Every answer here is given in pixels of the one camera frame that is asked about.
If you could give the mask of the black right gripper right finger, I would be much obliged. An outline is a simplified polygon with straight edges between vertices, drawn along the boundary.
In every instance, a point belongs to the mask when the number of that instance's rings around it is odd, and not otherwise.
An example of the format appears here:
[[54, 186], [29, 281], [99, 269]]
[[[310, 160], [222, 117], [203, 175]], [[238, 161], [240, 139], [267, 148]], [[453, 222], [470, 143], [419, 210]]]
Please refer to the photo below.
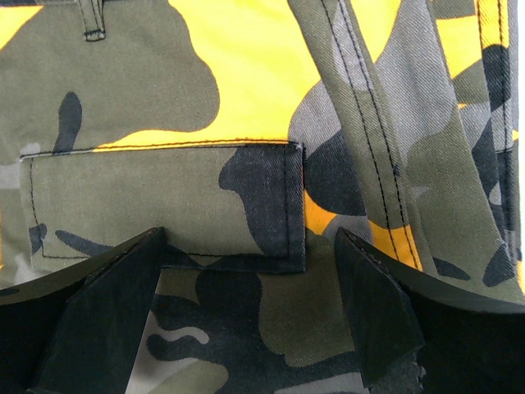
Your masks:
[[358, 366], [371, 392], [523, 392], [521, 305], [420, 273], [342, 228], [335, 256]]

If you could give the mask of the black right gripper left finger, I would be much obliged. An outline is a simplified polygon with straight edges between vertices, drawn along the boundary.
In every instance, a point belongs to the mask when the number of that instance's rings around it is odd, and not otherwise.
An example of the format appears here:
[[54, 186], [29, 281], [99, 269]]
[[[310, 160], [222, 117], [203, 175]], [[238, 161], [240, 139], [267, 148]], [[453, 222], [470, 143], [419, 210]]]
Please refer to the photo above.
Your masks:
[[166, 244], [150, 229], [1, 291], [3, 393], [123, 393]]

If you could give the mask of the camouflage yellow green garment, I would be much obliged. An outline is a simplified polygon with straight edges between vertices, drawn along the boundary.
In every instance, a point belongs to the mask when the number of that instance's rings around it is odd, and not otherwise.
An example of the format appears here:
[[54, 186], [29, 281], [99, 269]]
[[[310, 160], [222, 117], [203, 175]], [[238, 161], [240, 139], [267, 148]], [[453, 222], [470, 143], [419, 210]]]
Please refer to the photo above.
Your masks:
[[515, 1], [4, 1], [1, 291], [150, 230], [123, 393], [373, 393], [345, 229], [524, 308]]

